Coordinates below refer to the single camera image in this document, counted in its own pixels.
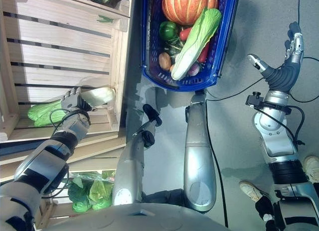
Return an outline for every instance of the gray floor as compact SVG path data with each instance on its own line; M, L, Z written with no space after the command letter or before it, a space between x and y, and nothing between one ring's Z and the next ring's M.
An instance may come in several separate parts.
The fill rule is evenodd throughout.
M236 19L222 70L222 78L208 90L216 97L232 95L261 76L246 60L248 53L259 55L269 65L277 67L284 58L284 41L289 23L297 20L297 0L239 0ZM305 56L319 58L319 0L301 0L301 28L305 40ZM135 45L138 33L132 34ZM132 64L139 60L131 53ZM301 75L293 89L293 95L308 100L318 95L319 67L312 60L304 60ZM151 104L160 112L163 125L157 129L156 143L145 153L144 191L149 194L160 190L183 187L183 156L186 135L184 109L192 93L174 93L156 87L140 77L138 66L131 66L127 84L127 128L132 134L143 121L142 105ZM228 222L234 231L265 230L254 203L239 189L238 182L248 180L266 192L273 194L272 178L265 165L260 139L251 119L255 113L245 105L253 91L263 95L267 84L259 82L244 93L220 102L208 102L208 123L224 182ZM319 99L301 106L306 120L299 139L306 143L300 147L303 160L309 154L318 154ZM289 127L295 130L300 115L292 112L287 118ZM224 224L220 189L217 202L207 214Z

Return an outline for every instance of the blue basket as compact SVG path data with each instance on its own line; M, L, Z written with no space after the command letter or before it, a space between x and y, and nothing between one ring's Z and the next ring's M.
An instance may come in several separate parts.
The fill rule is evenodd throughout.
M142 17L142 72L158 86L178 91L201 90L217 83L219 71L224 63L238 0L219 0L222 20L216 35L209 42L206 62L200 73L185 77L180 81L171 78L170 73L159 65L159 54L163 52L164 42L159 37L160 24L166 21L161 9L162 0L143 0Z

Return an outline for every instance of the white sneaker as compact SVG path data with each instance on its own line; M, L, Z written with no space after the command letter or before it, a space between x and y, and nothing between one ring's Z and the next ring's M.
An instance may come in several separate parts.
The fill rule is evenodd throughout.
M304 161L304 169L313 183L319 183L319 158L311 155Z
M247 181L239 182L239 188L254 202L259 201L263 197L262 192Z

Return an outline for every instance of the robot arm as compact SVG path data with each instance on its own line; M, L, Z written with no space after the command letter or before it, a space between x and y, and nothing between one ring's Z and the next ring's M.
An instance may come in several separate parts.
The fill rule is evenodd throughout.
M297 141L286 129L290 90L295 84L304 56L303 35L299 25L289 26L290 40L285 42L285 62L280 69L268 66L258 56L249 54L248 60L257 68L269 85L265 98L254 92L246 104L258 110L253 123L263 140L264 158L273 174L275 193L280 199L274 204L276 223L284 229L293 223L319 224L319 198L305 175L297 152Z
M32 230L42 195L55 190L68 172L66 161L90 125L87 111L91 106L81 98L80 92L72 89L61 101L62 108L69 110L63 118L62 130L25 159L16 170L13 182L0 187L0 230Z
M268 82L269 91L265 99L260 97L260 93L253 93L252 96L248 96L246 104L262 110L284 125L287 124L286 115L291 112L291 109L286 107L290 90L298 78L304 56L304 41L299 25L296 22L291 23L289 29L290 41L285 42L285 62L279 69L268 66L254 54L247 56L252 65L261 72L261 75ZM254 117L254 125L264 141L267 153L266 162L298 159L295 141L288 137L284 127L266 114L259 112Z

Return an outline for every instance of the pumpkin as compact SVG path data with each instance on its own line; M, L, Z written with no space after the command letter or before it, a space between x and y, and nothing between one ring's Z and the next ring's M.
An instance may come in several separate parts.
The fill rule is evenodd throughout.
M162 0L167 19L180 25L193 25L205 7L217 8L218 0Z

